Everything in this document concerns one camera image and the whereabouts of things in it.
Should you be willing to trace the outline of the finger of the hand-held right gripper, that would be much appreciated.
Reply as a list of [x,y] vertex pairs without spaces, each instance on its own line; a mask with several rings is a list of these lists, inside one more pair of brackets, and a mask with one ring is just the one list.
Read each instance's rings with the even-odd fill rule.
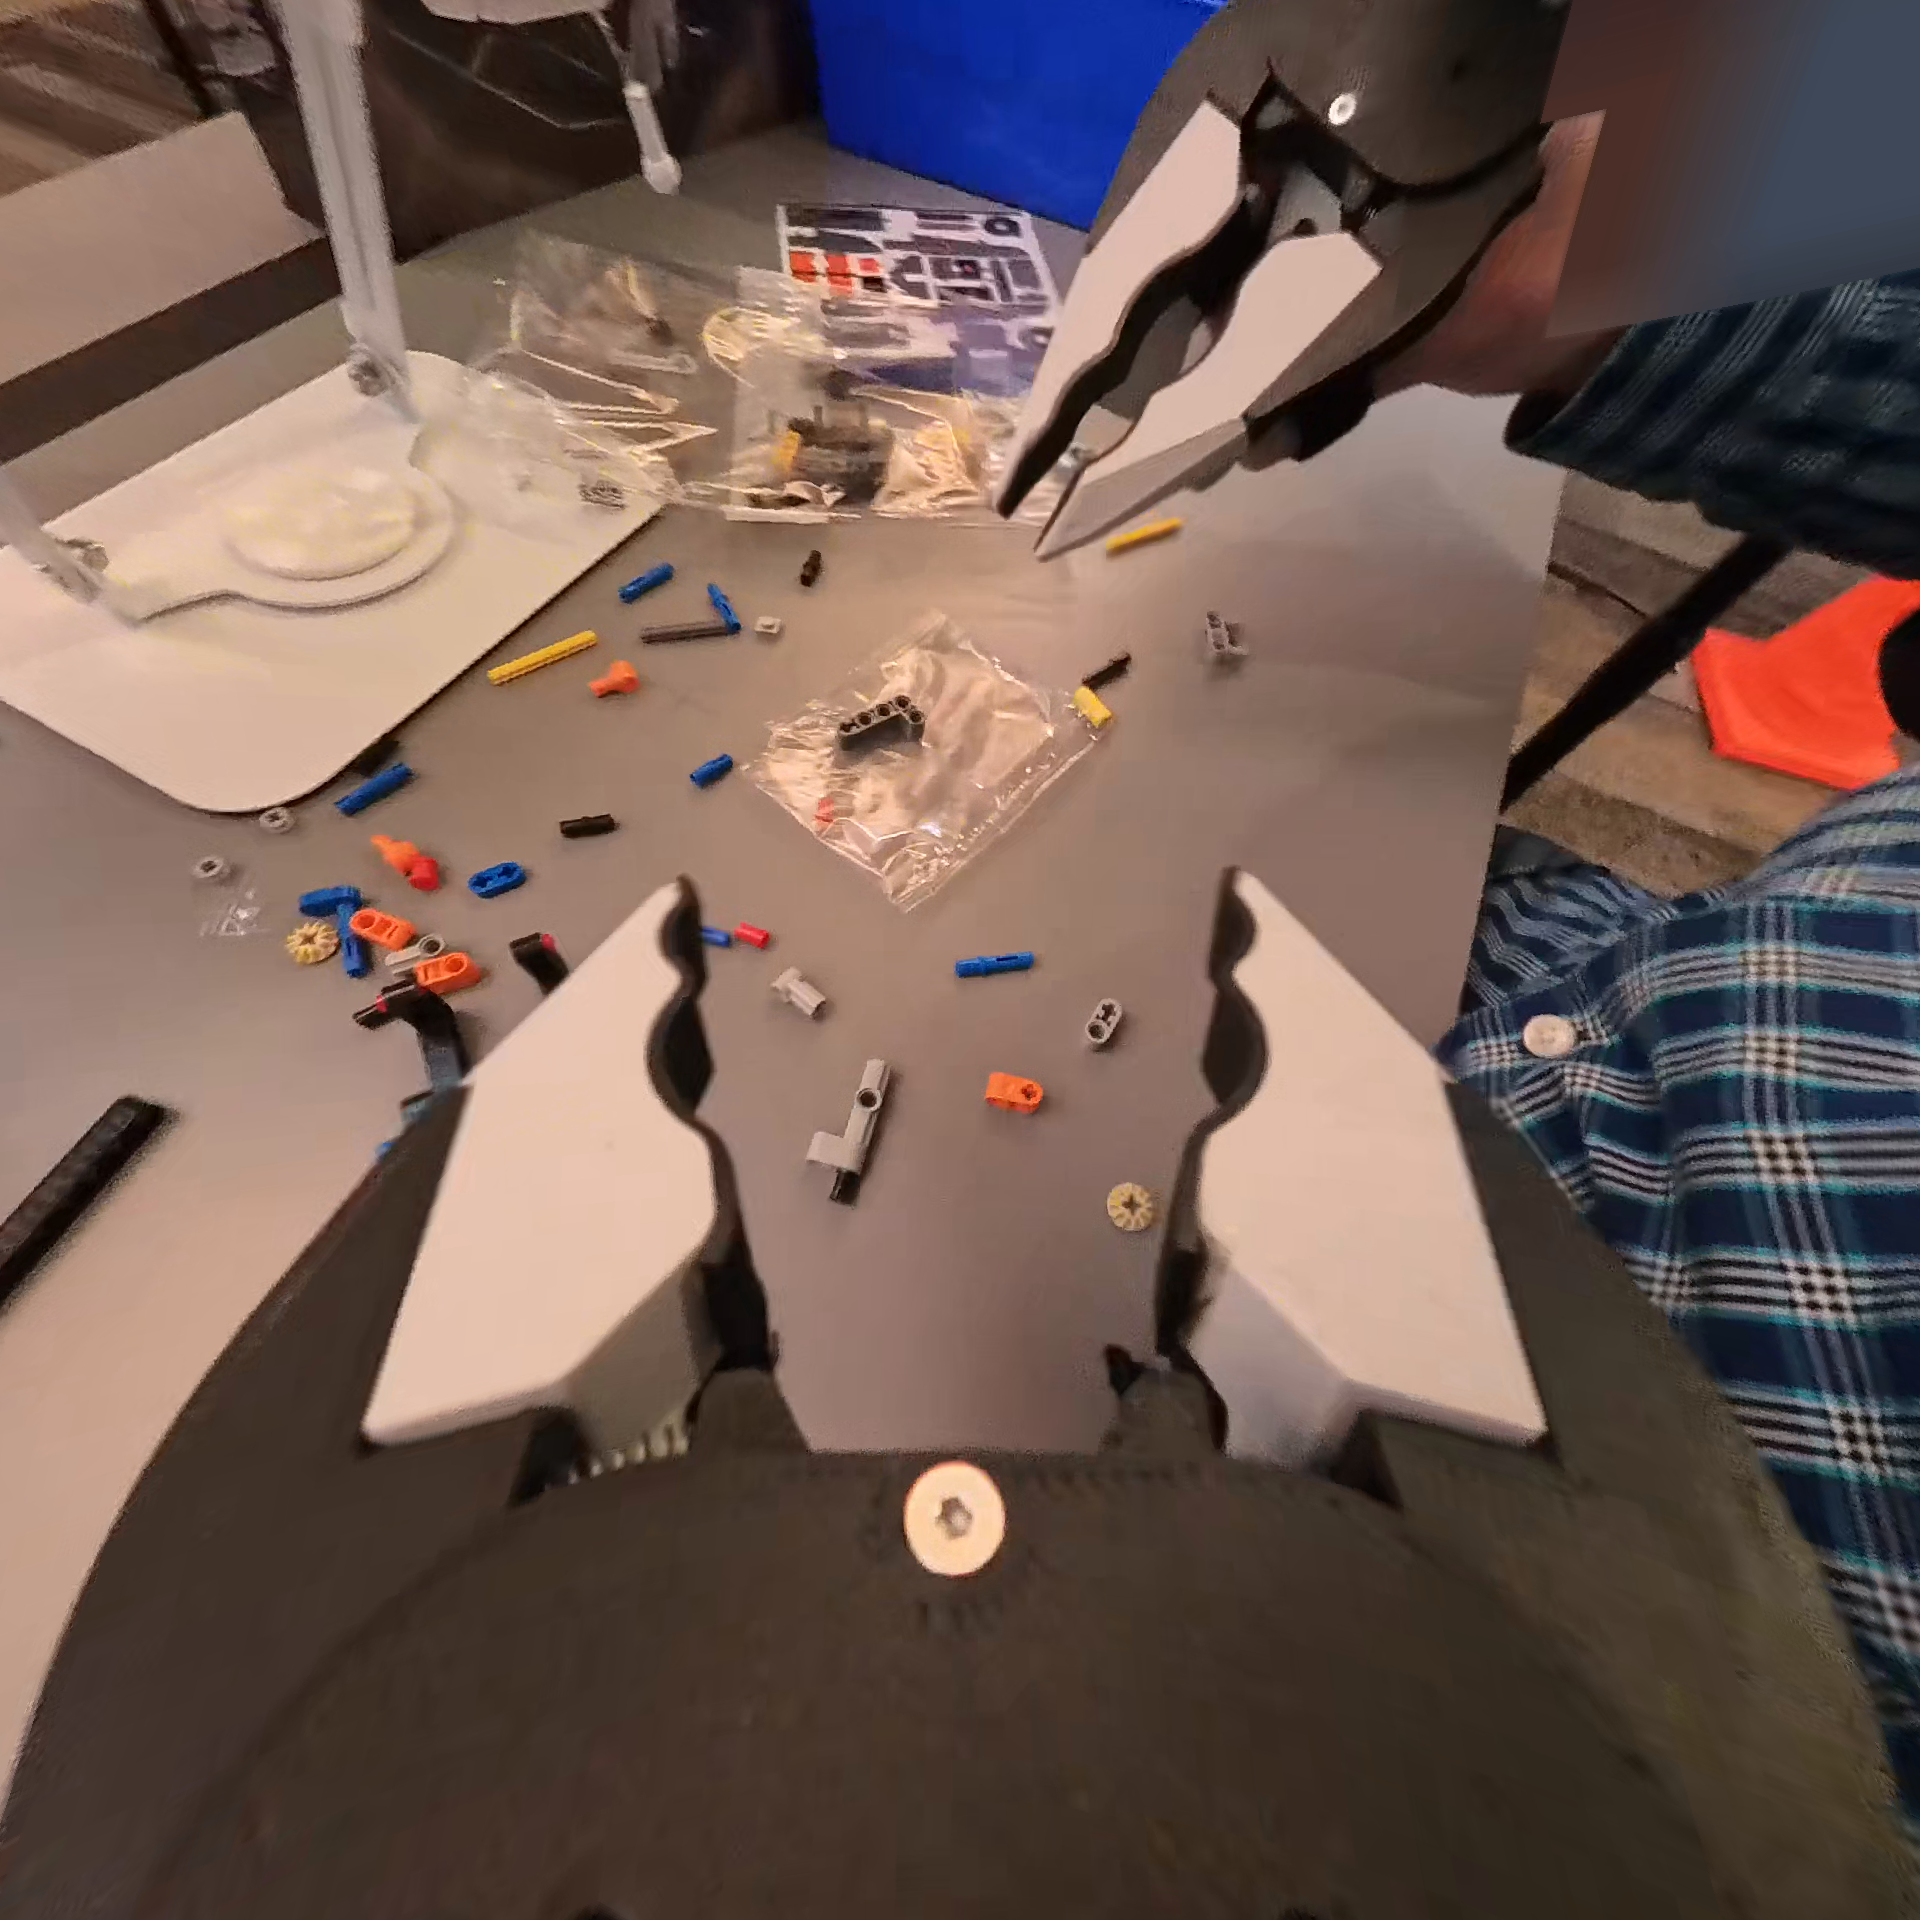
[[1027,503],[1143,359],[1162,378],[1181,369],[1192,325],[1243,274],[1272,205],[1242,120],[1216,104],[1192,107],[1077,265],[1007,447],[998,516]]
[[1263,253],[1214,344],[1077,473],[1038,540],[1038,559],[1056,561],[1231,468],[1260,399],[1375,277],[1375,258],[1352,235],[1290,239]]

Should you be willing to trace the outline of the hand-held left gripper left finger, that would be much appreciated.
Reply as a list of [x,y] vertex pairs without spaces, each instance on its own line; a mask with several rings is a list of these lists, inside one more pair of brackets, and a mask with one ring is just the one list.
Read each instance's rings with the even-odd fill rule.
[[735,1170],[701,1119],[701,903],[671,879],[470,1071],[375,1370],[379,1450],[562,1417],[566,1482],[688,1450],[776,1362]]

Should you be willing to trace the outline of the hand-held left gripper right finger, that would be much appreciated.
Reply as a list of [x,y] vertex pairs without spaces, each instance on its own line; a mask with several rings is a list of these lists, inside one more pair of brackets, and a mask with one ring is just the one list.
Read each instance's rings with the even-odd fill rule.
[[1525,1450],[1546,1407],[1450,1081],[1247,872],[1216,892],[1191,1132],[1156,1283],[1158,1353],[1228,1456],[1327,1466],[1362,1417]]

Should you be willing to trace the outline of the black lego frame assembly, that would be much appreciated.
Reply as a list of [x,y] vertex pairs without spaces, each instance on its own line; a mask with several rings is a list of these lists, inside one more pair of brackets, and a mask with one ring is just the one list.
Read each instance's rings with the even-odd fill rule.
[[[527,973],[539,987],[539,995],[551,995],[570,973],[570,963],[560,952],[558,940],[547,931],[531,931],[511,940],[509,947],[515,964]],[[395,977],[395,981],[373,996],[370,1004],[352,1013],[352,1023],[366,1032],[378,1032],[389,1025],[405,1025],[413,1032],[423,1057],[426,1089],[410,1095],[400,1104],[400,1132],[413,1128],[426,1112],[450,1091],[460,1091],[474,1059],[450,996],[420,992],[413,983],[413,971]]]

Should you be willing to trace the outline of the small clear plastic bag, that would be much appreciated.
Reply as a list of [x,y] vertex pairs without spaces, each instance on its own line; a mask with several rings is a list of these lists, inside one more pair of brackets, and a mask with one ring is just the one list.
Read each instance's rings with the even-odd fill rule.
[[[883,899],[915,911],[976,864],[1056,783],[1093,755],[1071,690],[998,660],[948,615],[928,613],[851,680],[767,724],[746,778],[806,839],[868,876]],[[840,755],[840,717],[894,695],[926,713],[919,745]],[[832,795],[837,820],[814,826]]]

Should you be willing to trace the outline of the person's right forearm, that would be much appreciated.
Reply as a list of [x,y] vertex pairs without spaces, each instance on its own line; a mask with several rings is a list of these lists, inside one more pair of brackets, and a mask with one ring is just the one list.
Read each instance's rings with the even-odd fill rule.
[[1525,395],[1504,441],[1910,583],[1918,272],[1634,325],[1568,399]]

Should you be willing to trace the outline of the clear bag of lego parts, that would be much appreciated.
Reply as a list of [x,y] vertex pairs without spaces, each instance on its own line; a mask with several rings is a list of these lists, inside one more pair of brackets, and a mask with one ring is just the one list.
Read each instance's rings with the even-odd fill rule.
[[998,523],[1027,395],[911,392],[859,372],[782,272],[739,271],[704,341],[733,383],[726,479],[715,484],[726,516]]

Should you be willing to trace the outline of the blue plastic bin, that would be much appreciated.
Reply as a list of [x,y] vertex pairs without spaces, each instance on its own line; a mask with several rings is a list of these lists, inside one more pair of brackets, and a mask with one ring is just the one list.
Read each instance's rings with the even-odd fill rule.
[[829,141],[1085,231],[1219,3],[811,3]]

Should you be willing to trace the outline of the sticker sheet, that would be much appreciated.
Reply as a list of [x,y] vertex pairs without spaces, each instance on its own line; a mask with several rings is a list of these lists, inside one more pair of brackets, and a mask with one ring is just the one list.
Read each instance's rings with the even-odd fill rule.
[[866,378],[1019,401],[1048,348],[1059,288],[1029,213],[782,204],[786,277]]

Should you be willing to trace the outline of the grey connector with black pin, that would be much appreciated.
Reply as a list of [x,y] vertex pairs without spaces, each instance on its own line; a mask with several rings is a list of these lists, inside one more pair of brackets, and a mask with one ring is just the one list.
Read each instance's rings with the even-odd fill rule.
[[806,1164],[829,1170],[828,1195],[839,1207],[851,1207],[858,1200],[891,1077],[894,1071],[887,1060],[868,1059],[859,1074],[845,1128],[839,1133],[815,1132],[806,1145]]

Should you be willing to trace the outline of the blue plaid shirt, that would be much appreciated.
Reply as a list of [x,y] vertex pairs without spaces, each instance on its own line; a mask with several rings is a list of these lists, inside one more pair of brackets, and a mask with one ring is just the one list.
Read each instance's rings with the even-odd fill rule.
[[1662,899],[1500,831],[1438,1060],[1731,1402],[1918,1817],[1918,776]]

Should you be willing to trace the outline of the black flat remote bar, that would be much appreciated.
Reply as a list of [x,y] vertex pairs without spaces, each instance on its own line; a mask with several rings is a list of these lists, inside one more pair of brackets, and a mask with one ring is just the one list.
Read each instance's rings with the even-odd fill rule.
[[174,1120],[176,1114],[157,1103],[122,1095],[39,1178],[3,1220],[5,1309],[27,1287],[42,1263]]

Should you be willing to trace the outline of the black metal leg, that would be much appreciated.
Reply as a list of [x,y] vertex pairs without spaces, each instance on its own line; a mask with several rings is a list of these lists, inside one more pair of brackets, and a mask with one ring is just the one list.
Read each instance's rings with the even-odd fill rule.
[[1708,629],[1788,556],[1788,541],[1741,537],[1662,613],[1647,615],[1508,756],[1501,810],[1515,808],[1575,751],[1688,660]]

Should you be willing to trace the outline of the clear printed plastic bag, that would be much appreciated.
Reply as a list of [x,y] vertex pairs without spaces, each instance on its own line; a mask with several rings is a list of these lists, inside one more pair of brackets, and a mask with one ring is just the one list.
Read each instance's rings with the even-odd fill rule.
[[468,420],[517,479],[594,505],[711,501],[733,383],[704,335],[728,301],[718,272],[524,231],[464,356]]

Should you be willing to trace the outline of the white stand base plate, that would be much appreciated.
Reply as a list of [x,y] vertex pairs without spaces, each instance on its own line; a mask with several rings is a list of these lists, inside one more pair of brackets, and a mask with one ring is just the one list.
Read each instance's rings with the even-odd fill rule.
[[[410,362],[415,418],[336,365],[54,519],[106,556],[98,597],[6,547],[5,707],[191,810],[299,800],[661,512],[541,395]],[[235,516],[355,475],[413,498],[381,562],[294,580],[232,548]]]

